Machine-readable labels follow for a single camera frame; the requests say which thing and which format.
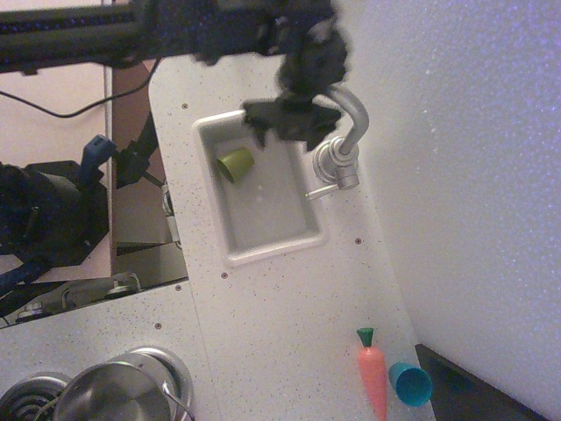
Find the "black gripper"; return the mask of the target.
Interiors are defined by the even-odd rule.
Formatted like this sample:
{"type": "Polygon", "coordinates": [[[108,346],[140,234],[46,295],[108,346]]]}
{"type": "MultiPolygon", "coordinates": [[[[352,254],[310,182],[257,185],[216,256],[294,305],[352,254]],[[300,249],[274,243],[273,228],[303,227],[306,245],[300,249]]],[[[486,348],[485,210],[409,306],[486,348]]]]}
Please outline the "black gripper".
{"type": "Polygon", "coordinates": [[[347,44],[338,19],[317,22],[276,18],[276,48],[282,54],[276,80],[279,95],[273,99],[242,103],[244,123],[264,149],[266,134],[273,131],[283,141],[301,141],[314,150],[337,128],[342,113],[313,103],[330,85],[341,82],[346,73],[347,44]]]}

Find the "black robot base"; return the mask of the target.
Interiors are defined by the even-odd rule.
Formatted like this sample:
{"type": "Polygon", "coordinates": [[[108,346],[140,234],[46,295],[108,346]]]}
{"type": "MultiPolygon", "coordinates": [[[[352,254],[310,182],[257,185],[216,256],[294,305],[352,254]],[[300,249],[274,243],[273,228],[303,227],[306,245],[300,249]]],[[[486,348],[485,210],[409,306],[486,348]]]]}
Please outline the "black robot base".
{"type": "Polygon", "coordinates": [[[21,264],[1,273],[1,316],[31,300],[32,283],[81,265],[108,234],[103,171],[75,161],[1,165],[1,254],[21,264]]]}

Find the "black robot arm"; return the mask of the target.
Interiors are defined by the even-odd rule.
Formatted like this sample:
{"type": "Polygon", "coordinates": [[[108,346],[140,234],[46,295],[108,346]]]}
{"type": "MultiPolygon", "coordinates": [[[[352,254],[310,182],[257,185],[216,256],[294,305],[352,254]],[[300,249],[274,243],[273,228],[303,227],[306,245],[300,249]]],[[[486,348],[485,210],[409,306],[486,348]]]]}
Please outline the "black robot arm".
{"type": "Polygon", "coordinates": [[[280,94],[243,103],[245,122],[263,140],[316,148],[340,111],[316,103],[345,76],[346,43],[329,1],[130,1],[107,6],[1,15],[1,69],[93,62],[129,68],[141,61],[190,54],[214,65],[229,55],[279,55],[280,94]]]}

